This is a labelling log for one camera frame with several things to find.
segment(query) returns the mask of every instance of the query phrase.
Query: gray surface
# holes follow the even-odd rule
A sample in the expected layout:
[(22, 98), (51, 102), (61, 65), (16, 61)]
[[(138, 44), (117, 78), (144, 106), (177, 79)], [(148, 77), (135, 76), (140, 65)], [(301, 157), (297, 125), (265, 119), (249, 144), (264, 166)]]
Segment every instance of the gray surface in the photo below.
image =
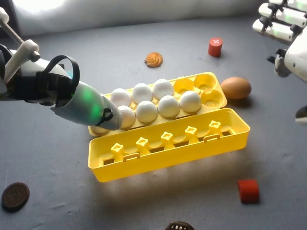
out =
[(265, 0), (11, 0), (22, 35), (257, 13)]
[[(87, 168), (87, 128), (43, 106), (0, 103), (0, 187), (21, 181), (31, 195), (15, 214), (0, 211), (0, 229), (163, 230), (183, 220), (196, 230), (304, 230), (307, 226), (307, 131), (294, 122), (307, 85), (281, 79), (265, 58), (283, 47), (254, 33), (254, 18), (197, 20), (34, 37), (42, 58), (66, 54), (81, 80), (103, 93), (159, 78), (212, 71), (220, 82), (250, 80), (246, 106), (231, 105), (250, 125), (244, 150), (100, 184)], [(212, 36), (223, 54), (207, 54)], [(149, 69), (145, 55), (164, 64)], [(261, 204), (242, 205), (236, 182), (255, 178)]]

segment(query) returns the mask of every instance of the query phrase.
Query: brown egg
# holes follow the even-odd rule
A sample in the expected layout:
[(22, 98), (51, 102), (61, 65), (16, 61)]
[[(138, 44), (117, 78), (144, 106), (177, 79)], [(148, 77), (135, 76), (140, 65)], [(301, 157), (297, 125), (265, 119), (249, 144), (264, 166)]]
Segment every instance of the brown egg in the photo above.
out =
[(248, 80), (240, 77), (231, 77), (221, 84), (222, 90), (227, 98), (243, 99), (251, 92), (251, 85)]

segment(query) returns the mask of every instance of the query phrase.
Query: white egg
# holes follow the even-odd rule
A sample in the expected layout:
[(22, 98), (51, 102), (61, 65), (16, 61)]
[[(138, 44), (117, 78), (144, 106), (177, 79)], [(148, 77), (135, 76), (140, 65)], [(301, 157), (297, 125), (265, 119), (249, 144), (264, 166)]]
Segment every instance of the white egg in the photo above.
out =
[(97, 126), (91, 126), (91, 130), (96, 134), (103, 134), (103, 133), (106, 133), (108, 131), (107, 129), (100, 128), (100, 127), (97, 127)]
[(111, 102), (113, 102), (117, 107), (121, 105), (129, 106), (131, 104), (131, 96), (130, 94), (124, 89), (115, 89), (111, 93)]
[(180, 111), (179, 102), (173, 96), (164, 96), (158, 104), (158, 112), (164, 117), (174, 117)]
[(142, 101), (151, 101), (153, 98), (153, 92), (148, 85), (139, 83), (133, 88), (132, 99), (136, 104)]
[(132, 126), (135, 122), (135, 113), (134, 111), (125, 105), (121, 105), (118, 107), (119, 112), (123, 116), (123, 124), (121, 125), (122, 128), (127, 128), (129, 126)]
[(157, 118), (158, 110), (154, 103), (150, 101), (142, 101), (136, 107), (135, 115), (139, 121), (148, 123)]
[(181, 95), (180, 107), (188, 113), (193, 113), (201, 108), (201, 98), (194, 91), (186, 91)]
[(154, 83), (153, 93), (157, 99), (161, 99), (167, 95), (173, 96), (174, 88), (168, 80), (159, 79)]

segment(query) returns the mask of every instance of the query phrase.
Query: bright light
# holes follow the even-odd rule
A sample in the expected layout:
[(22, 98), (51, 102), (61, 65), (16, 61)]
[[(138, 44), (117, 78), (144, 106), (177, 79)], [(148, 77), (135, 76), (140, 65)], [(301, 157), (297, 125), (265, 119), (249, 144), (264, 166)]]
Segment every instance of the bright light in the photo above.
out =
[(60, 7), (66, 0), (13, 0), (16, 7), (31, 13), (49, 11)]

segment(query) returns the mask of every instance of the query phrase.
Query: yellow egg carton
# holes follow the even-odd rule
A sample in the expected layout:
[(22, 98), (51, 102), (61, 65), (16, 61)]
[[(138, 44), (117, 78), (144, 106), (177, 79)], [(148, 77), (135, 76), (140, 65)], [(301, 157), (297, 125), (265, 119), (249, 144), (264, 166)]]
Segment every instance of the yellow egg carton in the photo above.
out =
[[(209, 91), (220, 89), (217, 84), (217, 81), (212, 84)], [(224, 95), (217, 92), (223, 100), (212, 100), (224, 105)], [(234, 110), (226, 108), (108, 133), (90, 142), (88, 167), (98, 181), (112, 181), (242, 149), (249, 131), (249, 126)]]
[[(113, 135), (116, 133), (120, 133), (123, 131), (131, 130), (140, 128), (143, 126), (155, 126), (159, 123), (168, 122), (174, 119), (178, 119), (181, 117), (186, 117), (189, 115), (196, 115), (196, 114), (203, 114), (208, 111), (212, 111), (218, 108), (222, 108), (227, 104), (226, 97), (221, 89), (221, 86), (216, 78), (216, 75), (211, 72), (205, 72), (200, 74), (195, 74), (187, 77), (180, 77), (177, 79), (169, 80), (169, 82), (174, 87), (174, 97), (180, 101), (181, 95), (186, 91), (194, 91), (201, 97), (201, 108), (197, 112), (194, 113), (187, 113), (183, 111), (182, 109), (180, 112), (172, 118), (166, 118), (161, 116), (160, 114), (158, 117), (151, 123), (142, 123), (139, 120), (136, 119), (134, 124), (128, 128), (122, 128), (116, 131), (108, 131), (106, 133), (96, 133), (89, 127), (89, 133), (94, 136), (105, 136), (105, 135)], [(148, 85), (151, 90), (154, 89), (154, 84)], [(128, 89), (127, 92), (132, 95), (133, 89)], [(105, 94), (105, 97), (110, 99), (111, 94)], [(155, 97), (151, 100), (156, 106), (158, 106), (159, 100)], [(130, 108), (135, 112), (137, 107), (137, 104), (133, 101), (130, 104)]]

